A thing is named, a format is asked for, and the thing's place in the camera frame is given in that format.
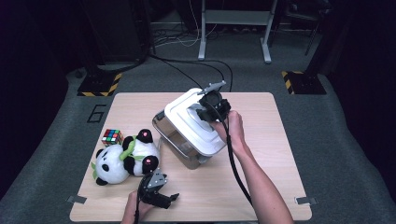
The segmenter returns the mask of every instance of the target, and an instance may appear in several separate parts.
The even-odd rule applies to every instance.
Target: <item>forearm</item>
[[[253,208],[260,223],[292,223],[289,208],[274,183],[249,153],[239,156]]]

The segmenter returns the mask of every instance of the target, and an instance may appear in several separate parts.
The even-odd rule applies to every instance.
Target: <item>rubik's cube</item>
[[[107,129],[102,137],[102,143],[109,147],[111,145],[122,144],[123,136],[120,130]]]

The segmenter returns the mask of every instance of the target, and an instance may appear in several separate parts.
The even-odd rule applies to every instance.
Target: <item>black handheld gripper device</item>
[[[201,120],[212,122],[217,119],[225,120],[228,113],[231,110],[230,103],[227,99],[222,99],[220,92],[214,90],[218,85],[224,85],[223,83],[216,83],[210,85],[208,88],[199,92],[198,94],[205,94],[199,104],[202,108],[196,109],[197,115]]]
[[[178,194],[170,197],[160,194],[159,191],[166,182],[166,175],[162,174],[161,170],[157,168],[154,172],[145,175],[140,181],[138,197],[143,203],[167,209],[177,199]]]

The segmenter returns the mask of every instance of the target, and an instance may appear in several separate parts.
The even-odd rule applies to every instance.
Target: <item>container lid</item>
[[[203,95],[198,95],[201,89],[194,88],[165,107],[165,116],[189,141],[195,149],[204,156],[213,156],[225,147],[218,133],[206,121],[201,120],[197,108],[202,108],[198,101]]]

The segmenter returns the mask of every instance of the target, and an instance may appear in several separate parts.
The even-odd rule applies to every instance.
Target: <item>human arm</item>
[[[240,114],[230,111],[225,121],[229,127],[233,153],[239,160],[247,181],[253,209],[260,223],[293,223],[291,213],[274,183],[260,167],[245,141],[243,121]],[[212,127],[226,141],[226,132],[220,122]]]
[[[136,211],[137,191],[133,191],[128,195],[128,201],[125,205],[124,214],[121,224],[134,224],[134,212]],[[146,215],[146,213],[153,208],[154,205],[148,203],[139,203],[139,221]]]

